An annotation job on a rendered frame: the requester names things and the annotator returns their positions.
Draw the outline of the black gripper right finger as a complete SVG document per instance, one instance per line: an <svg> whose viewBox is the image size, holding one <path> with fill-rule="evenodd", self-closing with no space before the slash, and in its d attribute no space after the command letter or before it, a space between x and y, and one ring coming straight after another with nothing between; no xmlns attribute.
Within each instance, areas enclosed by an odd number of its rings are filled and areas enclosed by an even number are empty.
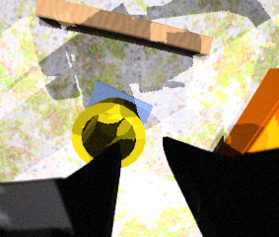
<svg viewBox="0 0 279 237"><path fill-rule="evenodd" d="M174 179L202 237L244 237L262 180L279 177L279 147L235 157L163 137Z"/></svg>

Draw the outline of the tan flat bar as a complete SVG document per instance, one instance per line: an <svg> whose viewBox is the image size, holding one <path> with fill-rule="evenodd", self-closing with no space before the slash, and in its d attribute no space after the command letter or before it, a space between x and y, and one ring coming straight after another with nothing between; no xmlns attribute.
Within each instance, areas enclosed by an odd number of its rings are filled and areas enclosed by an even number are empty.
<svg viewBox="0 0 279 237"><path fill-rule="evenodd" d="M35 0L35 15L56 26L139 41L199 57L209 54L213 38L153 21L60 0Z"/></svg>

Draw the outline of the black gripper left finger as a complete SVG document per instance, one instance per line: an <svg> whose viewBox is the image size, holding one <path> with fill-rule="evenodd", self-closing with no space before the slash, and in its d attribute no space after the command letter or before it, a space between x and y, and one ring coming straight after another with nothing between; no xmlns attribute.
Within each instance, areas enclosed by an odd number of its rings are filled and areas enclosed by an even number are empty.
<svg viewBox="0 0 279 237"><path fill-rule="evenodd" d="M66 177L0 183L0 231L57 228L63 237L111 237L119 142Z"/></svg>

